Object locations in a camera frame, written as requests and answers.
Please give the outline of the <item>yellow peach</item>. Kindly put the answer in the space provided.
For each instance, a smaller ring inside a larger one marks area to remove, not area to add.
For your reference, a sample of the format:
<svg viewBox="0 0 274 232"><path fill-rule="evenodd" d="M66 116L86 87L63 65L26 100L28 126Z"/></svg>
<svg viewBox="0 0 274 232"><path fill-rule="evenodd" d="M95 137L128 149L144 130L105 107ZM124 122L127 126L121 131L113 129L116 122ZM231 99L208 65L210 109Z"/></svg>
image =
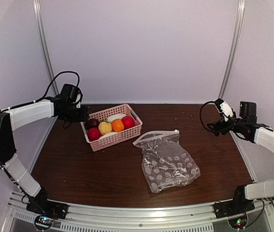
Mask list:
<svg viewBox="0 0 274 232"><path fill-rule="evenodd" d="M101 122L98 126L98 129L99 129L101 135L106 135L113 131L112 124L107 121Z"/></svg>

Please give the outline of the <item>clear zip top bag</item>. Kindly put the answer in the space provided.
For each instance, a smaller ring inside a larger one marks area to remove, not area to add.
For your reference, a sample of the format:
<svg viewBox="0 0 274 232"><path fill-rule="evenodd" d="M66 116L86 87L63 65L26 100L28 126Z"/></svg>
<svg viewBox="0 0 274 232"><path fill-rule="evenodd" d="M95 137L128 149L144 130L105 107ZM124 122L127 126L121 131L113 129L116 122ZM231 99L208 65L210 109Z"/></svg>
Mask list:
<svg viewBox="0 0 274 232"><path fill-rule="evenodd" d="M142 170L152 193L186 186L201 176L199 166L179 139L179 130L155 130L133 142L142 150Z"/></svg>

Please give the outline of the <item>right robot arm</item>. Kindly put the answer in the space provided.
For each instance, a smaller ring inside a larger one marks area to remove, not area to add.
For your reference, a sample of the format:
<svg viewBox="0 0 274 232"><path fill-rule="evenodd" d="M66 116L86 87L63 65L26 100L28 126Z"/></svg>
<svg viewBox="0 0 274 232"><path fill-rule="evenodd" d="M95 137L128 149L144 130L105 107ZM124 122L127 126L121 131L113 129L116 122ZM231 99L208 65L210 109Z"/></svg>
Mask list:
<svg viewBox="0 0 274 232"><path fill-rule="evenodd" d="M252 179L238 186L232 200L219 209L238 214L255 200L274 200L274 129L258 122L257 105L242 101L235 112L225 100L208 101L200 108L199 120L215 136L232 136Z"/></svg>

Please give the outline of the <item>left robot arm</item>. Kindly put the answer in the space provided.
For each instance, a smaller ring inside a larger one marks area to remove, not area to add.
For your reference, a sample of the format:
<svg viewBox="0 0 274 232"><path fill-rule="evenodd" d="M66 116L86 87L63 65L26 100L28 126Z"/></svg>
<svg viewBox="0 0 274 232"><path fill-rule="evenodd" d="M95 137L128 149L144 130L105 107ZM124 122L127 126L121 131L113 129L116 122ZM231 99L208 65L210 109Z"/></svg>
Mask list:
<svg viewBox="0 0 274 232"><path fill-rule="evenodd" d="M16 148L16 131L40 120L56 117L68 127L88 119L87 106L82 104L83 94L78 86L65 84L61 92L48 97L43 95L20 105L0 109L0 169L17 185L40 214L46 215L52 205L46 190L29 173L20 160Z"/></svg>

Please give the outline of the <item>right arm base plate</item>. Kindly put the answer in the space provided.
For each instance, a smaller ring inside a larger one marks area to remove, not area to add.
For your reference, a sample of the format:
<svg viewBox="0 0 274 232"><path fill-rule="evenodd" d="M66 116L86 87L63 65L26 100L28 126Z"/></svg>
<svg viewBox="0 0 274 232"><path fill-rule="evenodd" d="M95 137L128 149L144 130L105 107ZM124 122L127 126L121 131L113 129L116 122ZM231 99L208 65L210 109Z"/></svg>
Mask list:
<svg viewBox="0 0 274 232"><path fill-rule="evenodd" d="M213 204L213 210L217 219L243 214L253 209L255 209L253 201L236 203L234 200L229 200L225 202L216 201Z"/></svg>

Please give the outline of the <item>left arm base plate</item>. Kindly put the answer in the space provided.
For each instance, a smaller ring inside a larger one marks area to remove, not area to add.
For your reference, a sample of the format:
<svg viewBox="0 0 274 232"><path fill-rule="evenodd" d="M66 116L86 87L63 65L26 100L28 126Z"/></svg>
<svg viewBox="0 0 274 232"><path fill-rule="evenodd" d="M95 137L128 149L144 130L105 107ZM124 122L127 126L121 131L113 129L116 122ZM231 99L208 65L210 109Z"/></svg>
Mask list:
<svg viewBox="0 0 274 232"><path fill-rule="evenodd" d="M34 203L28 203L26 210L39 214L48 216L54 219L65 219L68 211L68 205L65 203L58 203L53 201L48 201L45 208L42 206L37 206Z"/></svg>

